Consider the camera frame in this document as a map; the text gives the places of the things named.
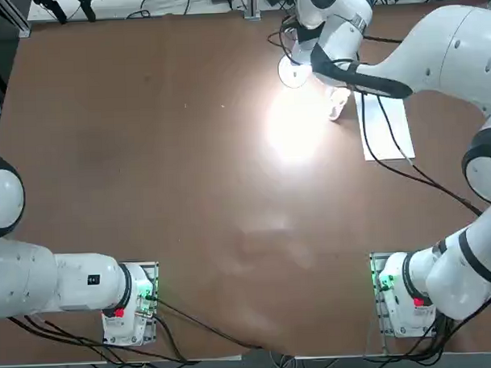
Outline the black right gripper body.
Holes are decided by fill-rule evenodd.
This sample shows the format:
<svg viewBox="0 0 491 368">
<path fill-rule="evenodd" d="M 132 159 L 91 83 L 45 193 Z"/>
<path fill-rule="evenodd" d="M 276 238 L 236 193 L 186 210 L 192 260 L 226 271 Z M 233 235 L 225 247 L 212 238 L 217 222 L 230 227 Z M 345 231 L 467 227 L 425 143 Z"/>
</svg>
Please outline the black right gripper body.
<svg viewBox="0 0 491 368">
<path fill-rule="evenodd" d="M 309 29 L 303 26 L 296 28 L 297 39 L 296 42 L 300 45 L 309 43 L 318 38 L 318 29 Z"/>
</svg>

